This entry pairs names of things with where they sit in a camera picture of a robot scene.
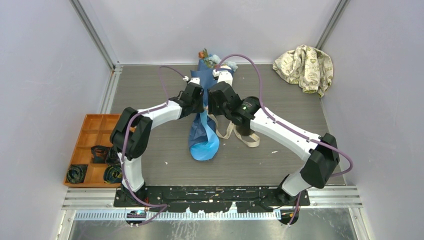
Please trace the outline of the blue paper flower bouquet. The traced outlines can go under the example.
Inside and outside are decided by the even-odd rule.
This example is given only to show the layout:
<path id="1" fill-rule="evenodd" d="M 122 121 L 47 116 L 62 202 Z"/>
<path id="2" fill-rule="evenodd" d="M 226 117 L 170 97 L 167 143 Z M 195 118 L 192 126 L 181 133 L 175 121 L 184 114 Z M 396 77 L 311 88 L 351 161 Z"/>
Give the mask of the blue paper flower bouquet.
<path id="1" fill-rule="evenodd" d="M 216 54 L 208 53 L 203 49 L 198 53 L 197 70 L 190 72 L 191 77 L 198 78 L 199 84 L 204 90 L 203 107 L 208 106 L 207 90 L 216 84 L 213 69 L 221 62 Z M 188 148 L 193 159 L 196 161 L 211 160 L 219 150 L 220 140 L 216 134 L 217 124 L 208 116 L 208 111 L 196 114 L 189 131 Z"/>

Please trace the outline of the beige ribbon bow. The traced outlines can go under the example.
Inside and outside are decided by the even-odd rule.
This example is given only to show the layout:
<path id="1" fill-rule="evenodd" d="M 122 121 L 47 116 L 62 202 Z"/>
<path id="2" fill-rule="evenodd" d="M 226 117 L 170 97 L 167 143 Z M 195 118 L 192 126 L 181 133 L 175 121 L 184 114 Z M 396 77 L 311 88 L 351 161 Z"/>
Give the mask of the beige ribbon bow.
<path id="1" fill-rule="evenodd" d="M 258 135 L 256 135 L 255 133 L 251 133 L 248 135 L 248 137 L 252 140 L 252 141 L 247 141 L 245 139 L 243 139 L 241 133 L 236 129 L 236 125 L 234 123 L 232 123 L 231 121 L 229 122 L 227 128 L 226 128 L 226 132 L 224 135 L 222 135 L 218 129 L 216 129 L 214 131 L 214 133 L 217 135 L 217 137 L 219 139 L 229 139 L 232 135 L 232 133 L 235 134 L 235 136 L 241 141 L 243 142 L 247 147 L 249 148 L 256 148 L 260 145 L 260 137 Z"/>

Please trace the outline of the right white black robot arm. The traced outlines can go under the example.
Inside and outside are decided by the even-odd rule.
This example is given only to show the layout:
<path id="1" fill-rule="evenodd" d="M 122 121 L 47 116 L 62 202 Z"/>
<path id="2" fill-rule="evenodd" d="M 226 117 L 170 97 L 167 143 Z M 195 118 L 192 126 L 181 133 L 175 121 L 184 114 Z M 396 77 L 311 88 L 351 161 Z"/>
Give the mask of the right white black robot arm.
<path id="1" fill-rule="evenodd" d="M 224 116 L 240 136 L 263 134 L 295 153 L 304 165 L 287 175 L 278 185 L 275 197 L 283 205 L 291 205 L 299 193 L 315 187 L 322 189 L 340 162 L 334 150 L 337 142 L 326 133 L 320 136 L 303 130 L 261 107 L 258 97 L 241 99 L 232 86 L 219 82 L 207 91 L 208 113 Z"/>

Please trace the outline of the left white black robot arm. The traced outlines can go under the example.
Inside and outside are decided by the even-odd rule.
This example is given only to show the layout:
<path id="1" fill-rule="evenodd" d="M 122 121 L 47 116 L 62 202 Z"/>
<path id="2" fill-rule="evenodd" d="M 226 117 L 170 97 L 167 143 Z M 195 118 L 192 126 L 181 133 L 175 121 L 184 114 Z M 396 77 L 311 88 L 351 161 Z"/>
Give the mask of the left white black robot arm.
<path id="1" fill-rule="evenodd" d="M 183 91 L 163 104 L 147 109 L 127 107 L 123 110 L 110 135 L 110 142 L 121 165 L 122 191 L 133 206 L 141 206 L 146 200 L 142 155 L 147 149 L 151 130 L 167 122 L 202 113 L 203 94 L 201 85 L 189 82 Z"/>

